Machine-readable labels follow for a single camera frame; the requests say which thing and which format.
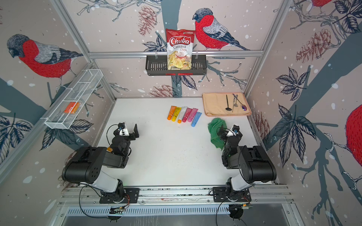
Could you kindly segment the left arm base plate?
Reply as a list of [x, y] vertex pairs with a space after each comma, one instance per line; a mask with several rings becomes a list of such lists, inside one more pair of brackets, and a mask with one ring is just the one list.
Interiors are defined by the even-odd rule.
[[139, 193], [140, 189], [135, 187], [117, 189], [113, 193], [101, 191], [100, 204], [137, 203]]

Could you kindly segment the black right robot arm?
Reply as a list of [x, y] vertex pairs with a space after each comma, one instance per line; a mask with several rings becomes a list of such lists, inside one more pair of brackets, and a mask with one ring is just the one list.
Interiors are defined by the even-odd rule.
[[242, 134], [239, 126], [231, 130], [221, 127], [219, 138], [224, 142], [222, 163], [227, 169], [237, 169], [238, 174], [226, 182], [226, 191], [241, 192], [256, 182], [267, 183], [277, 178], [277, 171], [262, 146], [240, 146]]

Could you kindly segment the yellow toothpaste tube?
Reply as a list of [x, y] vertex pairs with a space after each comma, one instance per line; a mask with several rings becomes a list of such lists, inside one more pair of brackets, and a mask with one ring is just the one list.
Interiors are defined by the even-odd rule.
[[177, 107], [173, 113], [173, 116], [172, 116], [172, 121], [176, 121], [178, 116], [179, 116], [179, 113], [180, 111], [182, 110], [182, 107]]

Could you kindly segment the green microfibre cloth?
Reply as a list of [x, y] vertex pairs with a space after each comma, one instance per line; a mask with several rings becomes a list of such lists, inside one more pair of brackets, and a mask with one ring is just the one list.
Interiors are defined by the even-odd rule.
[[214, 118], [207, 126], [210, 133], [211, 143], [218, 149], [223, 149], [224, 141], [219, 137], [218, 132], [221, 128], [226, 129], [227, 125], [225, 120], [221, 118]]

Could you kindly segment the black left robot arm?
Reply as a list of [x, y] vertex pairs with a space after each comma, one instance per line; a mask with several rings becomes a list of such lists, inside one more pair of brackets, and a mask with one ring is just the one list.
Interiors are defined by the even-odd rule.
[[62, 179], [69, 183], [83, 184], [98, 189], [107, 195], [124, 196], [123, 183], [109, 176], [102, 167], [123, 169], [126, 167], [131, 141], [140, 135], [137, 125], [129, 132], [125, 122], [116, 125], [114, 138], [108, 147], [81, 147], [68, 161], [62, 172]]

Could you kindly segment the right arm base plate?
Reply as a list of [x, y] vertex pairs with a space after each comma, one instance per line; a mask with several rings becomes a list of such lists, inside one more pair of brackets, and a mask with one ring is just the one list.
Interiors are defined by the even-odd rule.
[[213, 187], [210, 195], [214, 202], [251, 202], [249, 189], [227, 191], [226, 186]]

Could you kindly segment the light pink toothpaste tube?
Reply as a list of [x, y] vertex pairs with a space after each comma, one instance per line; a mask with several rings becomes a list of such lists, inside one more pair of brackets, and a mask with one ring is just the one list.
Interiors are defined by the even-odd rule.
[[198, 112], [197, 108], [193, 108], [188, 116], [188, 122], [192, 122], [196, 113]]

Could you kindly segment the white orange-capped toothpaste tube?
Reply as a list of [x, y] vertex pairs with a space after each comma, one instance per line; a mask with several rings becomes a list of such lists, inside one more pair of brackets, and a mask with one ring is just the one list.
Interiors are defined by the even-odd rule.
[[183, 122], [183, 118], [184, 118], [184, 115], [186, 113], [186, 110], [187, 110], [187, 106], [183, 106], [178, 114], [178, 117], [177, 117], [177, 122], [178, 123], [182, 123]]

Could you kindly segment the dark pink toothpaste tube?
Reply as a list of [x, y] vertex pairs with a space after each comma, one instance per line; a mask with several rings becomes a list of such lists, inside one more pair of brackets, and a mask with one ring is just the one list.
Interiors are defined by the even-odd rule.
[[186, 111], [185, 111], [185, 114], [183, 116], [183, 119], [182, 119], [182, 122], [186, 122], [190, 113], [192, 112], [192, 108], [187, 108]]

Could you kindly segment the light blue toothpaste tube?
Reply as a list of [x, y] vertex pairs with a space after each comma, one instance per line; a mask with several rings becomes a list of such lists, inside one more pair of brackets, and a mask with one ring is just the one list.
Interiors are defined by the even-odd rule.
[[194, 118], [193, 118], [193, 121], [192, 121], [192, 123], [191, 123], [191, 126], [192, 126], [192, 127], [195, 127], [195, 126], [196, 126], [196, 124], [198, 123], [201, 115], [202, 115], [201, 112], [196, 112], [196, 114], [195, 114], [195, 116], [194, 116]]

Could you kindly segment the orange toothpaste tube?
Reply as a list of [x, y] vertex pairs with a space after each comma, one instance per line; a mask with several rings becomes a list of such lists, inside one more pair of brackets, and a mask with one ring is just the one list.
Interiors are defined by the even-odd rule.
[[168, 120], [171, 120], [171, 119], [172, 119], [173, 114], [174, 114], [176, 108], [177, 108], [176, 106], [171, 106], [170, 111], [169, 111], [169, 114], [168, 114], [168, 117], [167, 117]]

